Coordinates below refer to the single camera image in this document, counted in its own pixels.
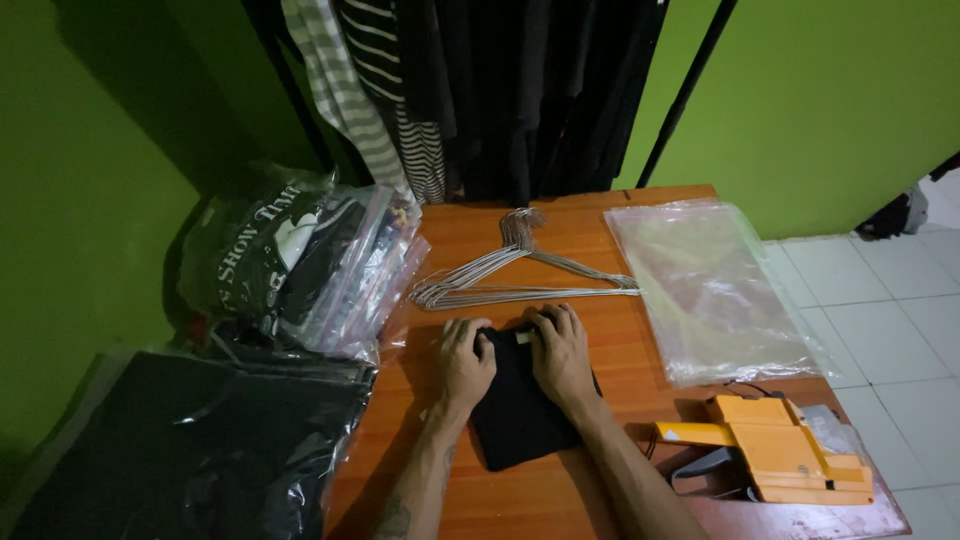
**left hand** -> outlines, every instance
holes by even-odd
[[[490,324],[489,319],[451,319],[444,323],[437,360],[444,377],[441,401],[451,412],[469,415],[496,375],[493,344],[483,334],[477,334]],[[480,357],[473,352],[474,340],[480,344]]]

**wire hanger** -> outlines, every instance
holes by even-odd
[[[440,270],[417,283],[410,300],[433,311],[456,307],[482,306],[501,302],[547,300],[575,296],[637,296],[636,280],[622,274],[594,270],[575,260],[541,251],[534,244],[533,229],[546,221],[537,209],[516,209],[500,219],[503,247],[476,258],[454,270]],[[534,258],[568,272],[611,282],[614,288],[556,288],[522,285],[478,285],[477,283],[519,258]]]

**orange table surface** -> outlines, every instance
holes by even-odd
[[[538,245],[598,270],[630,274],[604,221],[616,207],[656,205],[715,196],[709,185],[590,193],[536,202],[547,224],[535,232]],[[423,210],[421,232],[433,246],[427,268],[455,268],[501,247],[499,219],[509,211],[493,204],[438,205]],[[529,259],[521,259],[484,283],[603,287]],[[746,387],[676,390],[664,378],[660,354],[639,297],[570,298],[589,335],[590,361],[617,420],[641,449],[649,423],[707,421],[702,400]],[[326,535],[356,540],[370,534],[379,507],[422,427],[420,414],[438,393],[433,341],[443,322],[487,317],[496,328],[518,322],[524,303],[423,311],[405,310],[409,331],[403,349],[384,354],[370,407],[354,435],[349,460],[337,471],[329,494]],[[770,381],[797,406],[829,405],[849,421],[823,379]],[[667,471],[692,459],[697,449],[658,444],[653,461]],[[909,527],[879,474],[869,506],[716,501],[685,497],[715,540],[840,539],[904,534]],[[596,466],[584,448],[552,454],[500,473],[488,472],[470,428],[457,443],[440,524],[442,539],[618,538],[616,517]]]

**price tag gun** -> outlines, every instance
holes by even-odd
[[[872,503],[873,469],[853,428],[825,405],[800,409],[780,392],[767,396],[710,398],[711,424],[656,422],[659,440],[720,447],[674,471],[670,485],[727,466],[747,484],[734,491],[752,501]]]

